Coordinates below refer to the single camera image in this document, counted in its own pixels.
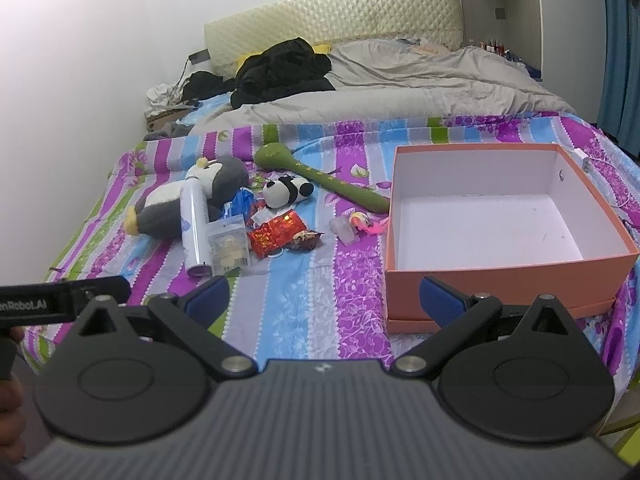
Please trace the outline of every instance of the human hand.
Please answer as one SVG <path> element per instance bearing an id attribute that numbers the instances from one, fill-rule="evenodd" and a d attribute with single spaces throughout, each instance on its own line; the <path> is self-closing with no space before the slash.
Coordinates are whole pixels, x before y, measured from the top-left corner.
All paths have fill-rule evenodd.
<path id="1" fill-rule="evenodd" d="M 24 338 L 22 327 L 11 329 L 11 339 L 17 344 Z M 22 432 L 26 426 L 20 411 L 24 391 L 17 377 L 0 381 L 0 455 L 12 463 L 18 463 L 24 455 Z"/>

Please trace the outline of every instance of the spray can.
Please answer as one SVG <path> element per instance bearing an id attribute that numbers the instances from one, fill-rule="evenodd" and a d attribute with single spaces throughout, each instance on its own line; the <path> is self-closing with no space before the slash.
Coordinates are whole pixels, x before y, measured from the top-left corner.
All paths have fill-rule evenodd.
<path id="1" fill-rule="evenodd" d="M 207 238 L 209 210 L 202 183 L 188 177 L 180 189 L 180 228 L 184 268 L 192 278 L 211 275 L 211 249 Z"/>

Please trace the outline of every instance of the open box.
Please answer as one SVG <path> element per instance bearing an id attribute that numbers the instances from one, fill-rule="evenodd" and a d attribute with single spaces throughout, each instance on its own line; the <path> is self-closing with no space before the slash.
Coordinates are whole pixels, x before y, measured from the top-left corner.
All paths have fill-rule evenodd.
<path id="1" fill-rule="evenodd" d="M 610 309 L 638 257 L 611 206 L 556 144 L 396 148 L 385 279 L 389 332 L 434 332 L 432 274 L 506 304 L 554 294 L 574 317 Z"/>

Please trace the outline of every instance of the green massage hammer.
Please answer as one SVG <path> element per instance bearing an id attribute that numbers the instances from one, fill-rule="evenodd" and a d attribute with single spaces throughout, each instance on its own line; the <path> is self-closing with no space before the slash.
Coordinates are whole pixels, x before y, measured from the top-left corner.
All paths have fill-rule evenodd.
<path id="1" fill-rule="evenodd" d="M 387 197 L 302 164 L 293 158 L 289 149 L 280 142 L 270 142 L 258 148 L 254 155 L 254 162 L 265 170 L 293 171 L 373 213 L 389 213 L 389 199 Z"/>

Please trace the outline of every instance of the black circular cover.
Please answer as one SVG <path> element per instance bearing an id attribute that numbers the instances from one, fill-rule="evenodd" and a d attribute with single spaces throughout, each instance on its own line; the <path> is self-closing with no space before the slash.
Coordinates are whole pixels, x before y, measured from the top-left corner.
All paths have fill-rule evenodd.
<path id="1" fill-rule="evenodd" d="M 92 336 L 65 357 L 63 366 L 52 360 L 44 368 L 34 397 L 47 425 L 76 440 L 154 438 L 184 423 L 209 393 L 200 363 L 159 342 Z"/>
<path id="2" fill-rule="evenodd" d="M 455 355 L 439 392 L 456 418 L 484 434 L 554 444 L 591 433 L 614 390 L 582 334 L 527 332 Z"/>

